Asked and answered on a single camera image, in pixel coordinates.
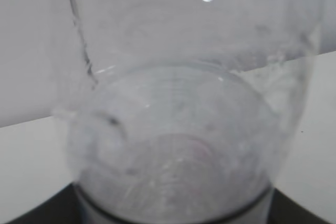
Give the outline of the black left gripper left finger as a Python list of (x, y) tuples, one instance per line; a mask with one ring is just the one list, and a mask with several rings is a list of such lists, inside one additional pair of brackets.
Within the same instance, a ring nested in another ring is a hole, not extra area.
[(10, 224), (80, 224), (81, 213), (72, 184)]

